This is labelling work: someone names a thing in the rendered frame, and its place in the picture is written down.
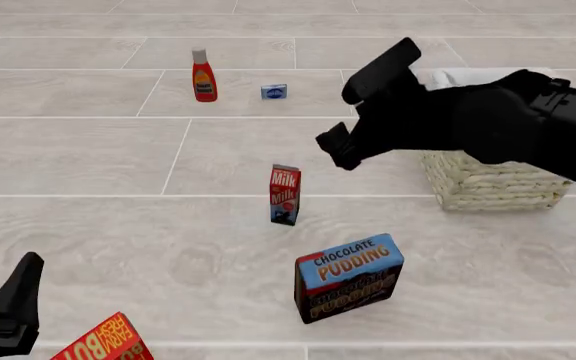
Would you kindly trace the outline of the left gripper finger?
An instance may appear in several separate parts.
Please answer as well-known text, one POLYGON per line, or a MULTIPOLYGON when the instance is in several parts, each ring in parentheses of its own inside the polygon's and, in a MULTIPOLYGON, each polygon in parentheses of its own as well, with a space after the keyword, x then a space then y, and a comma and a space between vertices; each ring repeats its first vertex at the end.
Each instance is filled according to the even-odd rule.
POLYGON ((0 332, 39 327, 38 293, 44 260, 28 252, 0 287, 0 332))

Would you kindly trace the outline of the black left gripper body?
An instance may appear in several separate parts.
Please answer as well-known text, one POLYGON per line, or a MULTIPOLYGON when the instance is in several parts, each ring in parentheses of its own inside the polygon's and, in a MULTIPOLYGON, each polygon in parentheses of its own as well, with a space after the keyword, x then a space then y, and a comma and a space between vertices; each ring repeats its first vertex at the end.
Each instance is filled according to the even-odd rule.
POLYGON ((5 324, 0 329, 0 356, 29 355, 38 338, 38 329, 33 325, 5 324))

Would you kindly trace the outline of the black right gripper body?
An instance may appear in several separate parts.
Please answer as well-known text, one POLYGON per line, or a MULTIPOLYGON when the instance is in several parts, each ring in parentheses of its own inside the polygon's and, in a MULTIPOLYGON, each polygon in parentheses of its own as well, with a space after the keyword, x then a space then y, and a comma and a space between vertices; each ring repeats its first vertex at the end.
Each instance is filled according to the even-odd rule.
POLYGON ((455 88, 430 91, 414 81, 363 98, 359 83, 349 81, 348 98, 363 101, 348 137, 350 166, 392 150, 456 149, 452 138, 455 88))

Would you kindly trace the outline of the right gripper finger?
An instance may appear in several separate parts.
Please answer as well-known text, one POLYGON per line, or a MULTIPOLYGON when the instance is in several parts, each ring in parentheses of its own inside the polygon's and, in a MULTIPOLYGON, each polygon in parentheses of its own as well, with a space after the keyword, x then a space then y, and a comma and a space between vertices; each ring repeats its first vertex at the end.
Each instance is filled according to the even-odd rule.
POLYGON ((315 138, 318 146, 328 155, 347 155, 351 151, 351 137, 344 122, 339 122, 315 138))
POLYGON ((363 161, 361 149, 356 146, 333 147, 329 152, 336 167, 343 170, 355 170, 363 161))

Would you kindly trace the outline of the white cloth basket lining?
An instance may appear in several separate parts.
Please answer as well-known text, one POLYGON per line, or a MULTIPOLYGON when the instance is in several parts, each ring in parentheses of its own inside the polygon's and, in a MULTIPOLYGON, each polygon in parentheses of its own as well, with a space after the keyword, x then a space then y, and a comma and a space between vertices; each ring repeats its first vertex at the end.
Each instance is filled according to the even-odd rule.
POLYGON ((454 86, 491 83, 521 68, 414 68, 419 82, 429 91, 454 86))

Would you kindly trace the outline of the red blue milk carton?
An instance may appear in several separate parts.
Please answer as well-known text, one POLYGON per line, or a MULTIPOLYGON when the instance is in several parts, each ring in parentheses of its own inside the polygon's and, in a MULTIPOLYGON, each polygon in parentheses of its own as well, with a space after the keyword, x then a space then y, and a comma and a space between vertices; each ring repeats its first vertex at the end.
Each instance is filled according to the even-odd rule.
POLYGON ((301 170, 280 164, 272 166, 269 182, 270 221, 294 226, 300 209, 301 170))

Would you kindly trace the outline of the woven pale wicker basket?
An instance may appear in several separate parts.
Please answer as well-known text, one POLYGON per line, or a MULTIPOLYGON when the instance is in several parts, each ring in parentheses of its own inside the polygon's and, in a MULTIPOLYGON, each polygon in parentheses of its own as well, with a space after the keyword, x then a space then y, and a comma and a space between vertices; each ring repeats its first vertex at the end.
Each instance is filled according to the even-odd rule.
POLYGON ((464 152, 423 151, 420 161, 445 211, 551 209, 572 185, 528 164, 482 164, 464 152))

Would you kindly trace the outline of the flat black plate on stalk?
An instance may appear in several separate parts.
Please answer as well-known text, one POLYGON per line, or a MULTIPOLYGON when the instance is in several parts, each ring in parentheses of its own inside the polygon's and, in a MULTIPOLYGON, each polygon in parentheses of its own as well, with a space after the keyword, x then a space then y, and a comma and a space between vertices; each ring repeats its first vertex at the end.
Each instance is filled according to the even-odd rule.
POLYGON ((385 91, 396 80, 412 74, 410 66, 421 58, 421 50, 411 38, 402 38, 376 59, 353 74, 342 89, 346 104, 356 105, 385 91))

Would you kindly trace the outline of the small blue printed box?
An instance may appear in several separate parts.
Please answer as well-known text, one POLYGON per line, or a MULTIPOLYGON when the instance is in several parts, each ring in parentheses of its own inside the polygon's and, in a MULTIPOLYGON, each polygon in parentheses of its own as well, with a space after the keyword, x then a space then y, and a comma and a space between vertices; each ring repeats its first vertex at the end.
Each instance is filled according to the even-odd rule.
POLYGON ((260 87, 261 98, 263 100, 274 100, 287 98, 288 86, 286 84, 264 85, 260 87))

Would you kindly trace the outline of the red yellow butter box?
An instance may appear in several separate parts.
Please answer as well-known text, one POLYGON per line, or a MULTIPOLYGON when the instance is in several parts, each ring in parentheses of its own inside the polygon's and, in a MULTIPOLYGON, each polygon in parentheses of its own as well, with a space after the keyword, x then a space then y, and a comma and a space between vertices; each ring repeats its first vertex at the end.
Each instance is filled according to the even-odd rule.
POLYGON ((50 360, 154 360, 125 314, 117 312, 50 360))

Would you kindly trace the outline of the chocolate pudding box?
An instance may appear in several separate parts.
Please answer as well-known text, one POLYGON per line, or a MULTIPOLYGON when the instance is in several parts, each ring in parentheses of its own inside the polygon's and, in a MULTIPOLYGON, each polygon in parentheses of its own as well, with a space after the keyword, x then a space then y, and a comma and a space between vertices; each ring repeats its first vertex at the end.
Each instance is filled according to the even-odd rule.
POLYGON ((294 301, 303 323, 389 299, 403 266, 388 233, 298 257, 294 301))

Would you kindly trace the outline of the red ketchup bottle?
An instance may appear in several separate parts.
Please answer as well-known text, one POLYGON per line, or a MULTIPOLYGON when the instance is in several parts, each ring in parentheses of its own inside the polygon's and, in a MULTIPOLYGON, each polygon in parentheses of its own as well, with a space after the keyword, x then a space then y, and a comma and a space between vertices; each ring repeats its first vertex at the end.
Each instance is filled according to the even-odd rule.
POLYGON ((192 84, 196 100, 204 103, 217 101, 216 80, 207 59, 206 49, 193 47, 192 58, 192 84))

